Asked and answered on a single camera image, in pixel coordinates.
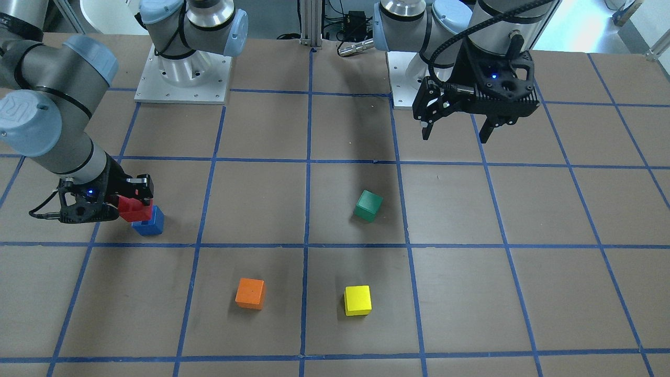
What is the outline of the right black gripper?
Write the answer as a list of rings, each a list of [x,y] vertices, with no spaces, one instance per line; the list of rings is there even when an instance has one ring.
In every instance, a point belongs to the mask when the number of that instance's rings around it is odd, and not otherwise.
[[[119,195],[127,198],[135,198],[144,203],[154,198],[154,184],[150,174],[139,174],[135,177],[126,174],[120,164],[111,157],[107,158],[102,172],[90,181],[78,182],[75,178],[72,179],[75,184],[84,184],[97,178],[105,178],[107,180],[107,199],[116,208],[118,206],[117,196]]]

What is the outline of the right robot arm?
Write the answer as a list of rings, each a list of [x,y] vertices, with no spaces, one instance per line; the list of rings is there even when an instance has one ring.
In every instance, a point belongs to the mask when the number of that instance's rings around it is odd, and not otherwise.
[[[50,194],[57,212],[36,219],[87,224],[119,217],[154,220],[148,174],[126,174],[85,128],[119,69],[100,41],[76,34],[61,47],[43,43],[46,1],[2,1],[2,142],[57,175]],[[162,61],[191,61],[198,52],[239,55],[248,15],[232,1],[141,1],[140,24]]]

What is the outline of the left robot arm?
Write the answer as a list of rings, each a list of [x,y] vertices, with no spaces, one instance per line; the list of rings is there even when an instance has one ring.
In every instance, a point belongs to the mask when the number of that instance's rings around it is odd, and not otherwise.
[[[556,1],[381,1],[375,5],[375,47],[416,53],[424,66],[412,98],[422,138],[455,113],[484,115],[488,142],[497,127],[538,109],[530,50]]]

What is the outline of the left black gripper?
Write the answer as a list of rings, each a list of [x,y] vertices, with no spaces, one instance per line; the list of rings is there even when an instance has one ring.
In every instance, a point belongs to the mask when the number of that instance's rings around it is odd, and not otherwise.
[[[474,82],[471,80],[471,69],[467,64],[466,40],[462,43],[459,55],[455,60],[450,78],[445,83],[438,83],[430,76],[421,80],[416,97],[412,101],[412,117],[421,124],[421,136],[428,140],[434,124],[453,112],[466,112],[466,103],[474,95]],[[496,128],[513,125],[519,116],[486,115],[483,126],[479,130],[479,141],[486,144]]]

